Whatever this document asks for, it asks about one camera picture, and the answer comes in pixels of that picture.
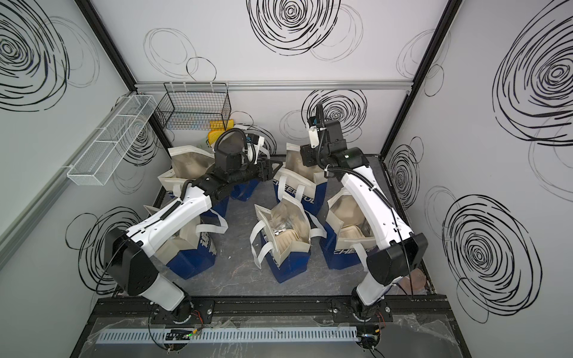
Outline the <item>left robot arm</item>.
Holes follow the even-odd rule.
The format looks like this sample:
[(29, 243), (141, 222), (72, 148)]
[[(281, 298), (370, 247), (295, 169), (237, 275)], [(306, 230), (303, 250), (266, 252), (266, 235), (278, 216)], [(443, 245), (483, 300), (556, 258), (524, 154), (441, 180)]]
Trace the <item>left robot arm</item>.
[(272, 180), (281, 168), (264, 149), (265, 138), (241, 128), (225, 131), (214, 143), (214, 164), (186, 180), (181, 194), (151, 217), (104, 239), (105, 273), (130, 296), (142, 296), (170, 312), (177, 322), (192, 315), (188, 294), (159, 273), (151, 258), (176, 232), (228, 198), (236, 186)]

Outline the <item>takeout bag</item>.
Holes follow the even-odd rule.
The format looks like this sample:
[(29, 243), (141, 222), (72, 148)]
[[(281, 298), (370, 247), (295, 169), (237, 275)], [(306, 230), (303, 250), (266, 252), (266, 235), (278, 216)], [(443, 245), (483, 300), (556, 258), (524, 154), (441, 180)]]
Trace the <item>takeout bag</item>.
[(325, 238), (325, 228), (302, 206), (298, 198), (285, 194), (272, 209), (256, 205), (258, 219), (249, 242), (256, 267), (268, 263), (279, 283), (307, 271), (311, 240)]
[(155, 258), (179, 277), (187, 280), (215, 264), (216, 246), (213, 234), (224, 234), (228, 200), (195, 217), (177, 231), (156, 251)]
[(186, 180), (203, 176), (215, 163), (213, 152), (195, 146), (179, 146), (168, 150), (172, 168), (158, 176), (171, 199), (179, 197)]
[[(267, 158), (270, 157), (273, 151), (273, 136), (264, 128), (258, 125), (239, 125), (240, 129), (243, 129), (246, 134), (258, 135), (264, 139), (262, 148), (259, 150), (260, 155), (265, 155)], [(242, 183), (234, 187), (231, 192), (231, 198), (239, 201), (248, 201), (253, 192), (255, 191), (259, 182), (257, 180), (251, 180), (248, 183)]]
[(277, 202), (285, 195), (300, 201), (303, 208), (318, 216), (324, 204), (328, 180), (318, 166), (305, 166), (300, 153), (301, 147), (288, 143), (283, 166), (273, 178)]
[(328, 200), (324, 228), (327, 236), (320, 248), (330, 269), (366, 267), (366, 258), (378, 251), (369, 222), (346, 188)]

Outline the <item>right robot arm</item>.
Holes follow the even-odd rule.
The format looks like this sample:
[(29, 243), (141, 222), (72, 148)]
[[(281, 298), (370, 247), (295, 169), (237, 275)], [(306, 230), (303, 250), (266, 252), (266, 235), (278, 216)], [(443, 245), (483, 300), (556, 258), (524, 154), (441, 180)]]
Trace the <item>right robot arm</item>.
[(414, 234), (379, 189), (369, 161), (359, 148), (348, 148), (340, 122), (325, 118), (323, 104), (316, 105), (308, 119), (310, 144), (300, 149), (305, 166), (317, 165), (326, 178), (336, 178), (356, 201), (368, 222), (378, 251), (355, 252), (365, 267), (366, 276), (352, 292), (351, 307), (356, 317), (368, 319), (391, 286), (421, 263), (428, 247), (424, 234)]

